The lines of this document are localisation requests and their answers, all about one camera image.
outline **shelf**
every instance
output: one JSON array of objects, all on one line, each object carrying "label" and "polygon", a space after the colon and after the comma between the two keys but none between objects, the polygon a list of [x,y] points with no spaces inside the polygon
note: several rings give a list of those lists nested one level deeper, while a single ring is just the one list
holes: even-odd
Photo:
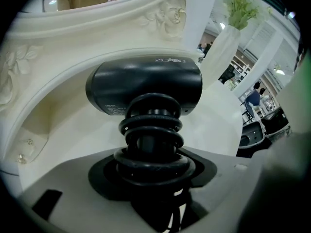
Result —
[{"label": "shelf", "polygon": [[240,65],[240,64],[238,64],[236,61],[234,61],[234,60],[232,60],[232,62],[234,62],[236,65],[238,65],[243,71],[244,71],[244,68]]},{"label": "shelf", "polygon": [[[236,65],[238,65],[240,68],[242,68],[238,63],[236,63],[234,60],[232,60],[232,62],[234,62],[234,64],[236,64]],[[234,69],[240,74],[240,75],[242,75],[242,72],[240,72],[239,70],[237,70],[235,67],[234,67]]]},{"label": "shelf", "polygon": [[241,61],[247,67],[247,64],[243,60],[241,60],[238,56],[234,55],[234,58],[237,58],[239,61]]}]

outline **white display stand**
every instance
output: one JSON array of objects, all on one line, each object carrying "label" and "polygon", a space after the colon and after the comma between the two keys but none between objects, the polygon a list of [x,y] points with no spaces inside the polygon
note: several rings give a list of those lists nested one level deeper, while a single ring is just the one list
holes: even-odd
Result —
[{"label": "white display stand", "polygon": [[[6,75],[0,159],[20,162],[23,189],[63,161],[125,146],[117,127],[122,117],[87,101],[86,78],[101,63],[126,57],[173,54],[197,61],[200,53],[181,44],[185,6],[185,0],[119,0],[17,15],[0,52],[1,78]],[[218,81],[181,120],[186,146],[236,154],[240,102]]]}]

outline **white table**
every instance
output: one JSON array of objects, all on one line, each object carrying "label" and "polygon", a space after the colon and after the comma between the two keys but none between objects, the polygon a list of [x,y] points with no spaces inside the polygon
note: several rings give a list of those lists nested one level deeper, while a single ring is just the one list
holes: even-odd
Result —
[{"label": "white table", "polygon": [[[84,91],[79,91],[55,113],[42,152],[31,163],[19,166],[22,188],[26,189],[64,161],[126,146],[118,131],[122,119],[98,111],[88,102]],[[242,133],[240,101],[219,81],[203,91],[191,114],[180,119],[185,146],[236,155]]]}]

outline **white surface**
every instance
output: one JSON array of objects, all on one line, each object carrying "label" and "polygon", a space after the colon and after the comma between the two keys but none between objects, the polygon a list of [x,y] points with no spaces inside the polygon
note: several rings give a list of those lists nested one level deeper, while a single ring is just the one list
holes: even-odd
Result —
[{"label": "white surface", "polygon": [[182,44],[194,50],[200,43],[215,0],[187,0],[187,22]]},{"label": "white surface", "polygon": [[310,52],[307,52],[292,81],[277,96],[295,133],[311,132],[310,63]]},{"label": "white surface", "polygon": [[6,189],[14,198],[17,198],[22,193],[20,179],[18,176],[1,172],[0,179],[2,179],[4,185],[6,186]]},{"label": "white surface", "polygon": [[228,68],[237,52],[241,33],[238,29],[227,25],[214,40],[201,64],[203,89],[207,89],[218,80]]},{"label": "white surface", "polygon": [[[49,140],[29,164],[20,165],[23,189],[66,160],[126,146],[118,131],[122,116],[108,116],[87,100],[84,86],[53,108]],[[200,102],[182,116],[185,146],[235,156],[242,133],[240,102],[219,81],[203,91]]]},{"label": "white surface", "polygon": [[261,54],[260,58],[254,64],[251,71],[233,90],[233,93],[238,98],[241,97],[250,87],[252,87],[254,83],[258,81],[259,78],[264,74],[270,62],[273,60],[282,41],[282,35],[279,32],[275,32],[268,45],[264,49],[263,53]]},{"label": "white surface", "polygon": [[50,127],[49,104],[41,101],[24,121],[19,129],[16,140],[8,159],[17,161],[19,155],[28,163],[31,162],[45,146],[49,137]]},{"label": "white surface", "polygon": [[6,160],[4,162],[1,162],[0,168],[1,168],[1,170],[5,171],[5,172],[18,175],[18,165],[17,165],[17,162],[15,162],[15,161]]}]

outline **black chair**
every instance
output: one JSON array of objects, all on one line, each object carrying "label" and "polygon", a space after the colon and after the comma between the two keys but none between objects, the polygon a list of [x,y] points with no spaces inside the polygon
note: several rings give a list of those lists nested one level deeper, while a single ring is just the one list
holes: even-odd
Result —
[{"label": "black chair", "polygon": [[255,118],[255,115],[254,115],[254,112],[253,112],[253,109],[252,107],[248,104],[248,103],[252,103],[253,105],[255,106],[258,106],[259,103],[260,103],[260,94],[258,93],[258,91],[254,90],[250,95],[248,95],[244,102],[242,104],[244,104],[244,106],[246,107],[246,111],[242,114],[242,116],[244,114],[247,113],[247,116],[248,116],[248,121],[246,121],[245,123],[249,122],[250,120],[252,120],[253,118]]},{"label": "black chair", "polygon": [[253,122],[245,125],[242,130],[237,157],[252,158],[253,154],[259,150],[268,149],[271,141],[266,138],[261,124]]},{"label": "black chair", "polygon": [[277,133],[288,126],[288,120],[281,107],[267,114],[261,122],[266,128],[266,135]]}]

